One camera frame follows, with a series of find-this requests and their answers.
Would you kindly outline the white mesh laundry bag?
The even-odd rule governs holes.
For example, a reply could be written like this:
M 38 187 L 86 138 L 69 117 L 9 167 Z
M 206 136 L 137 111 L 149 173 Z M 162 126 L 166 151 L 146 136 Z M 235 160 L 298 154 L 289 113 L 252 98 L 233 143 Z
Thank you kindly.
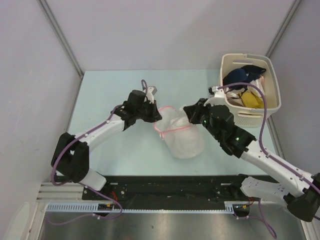
M 177 159 L 190 159 L 201 154 L 205 141 L 197 125 L 189 122 L 183 108 L 164 106 L 158 109 L 162 119 L 153 123 L 160 138 L 165 141 L 171 155 Z

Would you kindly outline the dark navy bra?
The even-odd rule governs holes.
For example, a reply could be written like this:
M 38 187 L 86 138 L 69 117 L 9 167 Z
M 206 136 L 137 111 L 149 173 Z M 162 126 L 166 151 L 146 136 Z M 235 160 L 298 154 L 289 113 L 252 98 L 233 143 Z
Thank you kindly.
M 222 79 L 222 83 L 224 86 L 234 83 L 250 83 L 254 80 L 259 79 L 260 76 L 266 71 L 266 68 L 262 68 L 256 65 L 245 65 L 230 71 Z

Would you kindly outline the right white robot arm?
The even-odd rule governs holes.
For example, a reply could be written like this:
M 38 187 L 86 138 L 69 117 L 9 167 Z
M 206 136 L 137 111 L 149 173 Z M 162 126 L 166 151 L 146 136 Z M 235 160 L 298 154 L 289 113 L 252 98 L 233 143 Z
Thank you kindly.
M 265 199 L 286 207 L 302 221 L 314 220 L 320 207 L 320 175 L 299 170 L 274 155 L 254 135 L 235 125 L 227 106 L 207 101 L 201 98 L 194 105 L 183 107 L 189 122 L 202 125 L 227 155 L 255 165 L 276 180 L 258 182 L 240 174 L 230 188 L 231 196 L 237 201 L 247 196 Z

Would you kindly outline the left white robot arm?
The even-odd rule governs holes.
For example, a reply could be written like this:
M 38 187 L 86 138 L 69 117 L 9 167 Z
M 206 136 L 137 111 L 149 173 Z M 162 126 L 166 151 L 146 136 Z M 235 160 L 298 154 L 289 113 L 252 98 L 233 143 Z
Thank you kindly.
M 110 116 L 90 130 L 72 135 L 63 133 L 58 140 L 52 160 L 52 183 L 55 174 L 66 177 L 67 182 L 78 183 L 93 189 L 93 194 L 100 200 L 110 196 L 111 188 L 107 179 L 90 167 L 90 153 L 104 141 L 121 133 L 142 120 L 155 123 L 162 119 L 155 100 L 157 89 L 149 86 L 145 90 L 132 90 L 128 99 L 117 105 Z

